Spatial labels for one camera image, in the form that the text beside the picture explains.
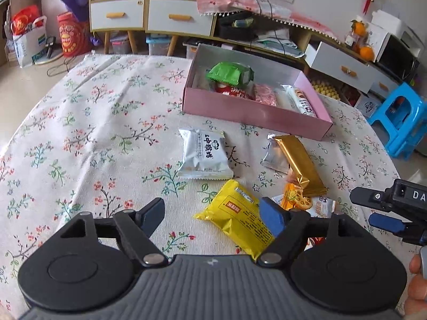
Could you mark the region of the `person right hand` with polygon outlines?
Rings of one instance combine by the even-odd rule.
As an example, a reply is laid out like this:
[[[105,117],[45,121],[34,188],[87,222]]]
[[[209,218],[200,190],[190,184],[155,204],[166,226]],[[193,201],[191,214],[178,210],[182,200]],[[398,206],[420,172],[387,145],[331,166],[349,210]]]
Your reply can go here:
[[[421,273],[421,257],[416,254],[409,265],[413,274],[408,285],[408,298],[404,304],[405,315],[414,319],[426,318],[426,279]]]

